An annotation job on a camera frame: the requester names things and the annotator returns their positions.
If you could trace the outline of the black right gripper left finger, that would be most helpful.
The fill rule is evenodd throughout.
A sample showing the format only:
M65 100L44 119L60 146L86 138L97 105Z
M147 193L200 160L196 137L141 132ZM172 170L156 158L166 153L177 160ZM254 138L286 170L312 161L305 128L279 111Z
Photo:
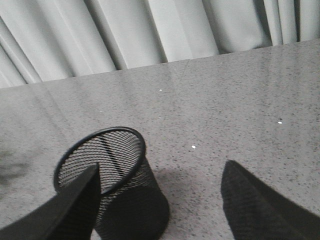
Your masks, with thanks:
M2 240L89 240L100 206L98 165L84 170L56 196L4 227Z

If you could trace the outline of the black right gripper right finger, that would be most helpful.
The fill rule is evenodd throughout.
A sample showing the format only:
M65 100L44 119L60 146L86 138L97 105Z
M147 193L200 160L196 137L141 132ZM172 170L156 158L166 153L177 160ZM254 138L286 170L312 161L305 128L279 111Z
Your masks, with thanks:
M221 179L223 211L236 240L318 240L320 218L234 160Z

